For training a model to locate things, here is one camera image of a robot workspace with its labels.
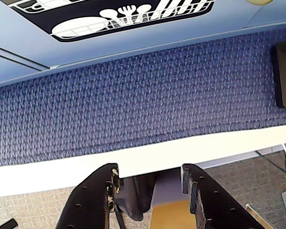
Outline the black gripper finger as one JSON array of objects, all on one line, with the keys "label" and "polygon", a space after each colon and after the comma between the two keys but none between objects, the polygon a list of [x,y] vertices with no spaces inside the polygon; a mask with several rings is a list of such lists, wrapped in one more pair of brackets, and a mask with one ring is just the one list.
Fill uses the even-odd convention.
[{"label": "black gripper finger", "polygon": [[194,164],[181,167],[182,192],[198,229],[273,229],[254,210],[240,205],[217,181]]},{"label": "black gripper finger", "polygon": [[120,192],[117,163],[107,163],[76,186],[62,210],[57,229],[108,229]]}]

